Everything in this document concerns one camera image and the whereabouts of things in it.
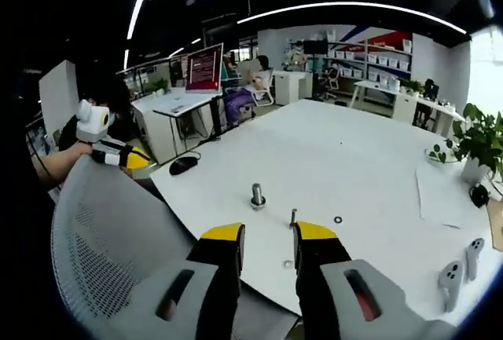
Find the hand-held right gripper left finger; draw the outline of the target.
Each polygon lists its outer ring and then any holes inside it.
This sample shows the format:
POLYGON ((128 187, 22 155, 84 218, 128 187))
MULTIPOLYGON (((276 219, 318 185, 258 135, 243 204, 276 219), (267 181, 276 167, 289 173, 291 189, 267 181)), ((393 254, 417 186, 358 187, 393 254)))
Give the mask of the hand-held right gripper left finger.
POLYGON ((154 272, 117 314, 125 339, 229 339, 240 297, 244 224, 203 233, 186 259, 154 272))

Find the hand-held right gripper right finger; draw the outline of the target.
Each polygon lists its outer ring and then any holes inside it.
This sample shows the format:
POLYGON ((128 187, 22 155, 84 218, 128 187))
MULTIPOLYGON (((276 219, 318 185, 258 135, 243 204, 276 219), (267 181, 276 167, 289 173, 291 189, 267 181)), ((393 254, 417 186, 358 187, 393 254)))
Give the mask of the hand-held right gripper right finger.
POLYGON ((451 339, 455 326, 426 320, 404 290, 322 225, 294 224, 296 294, 307 339, 451 339))

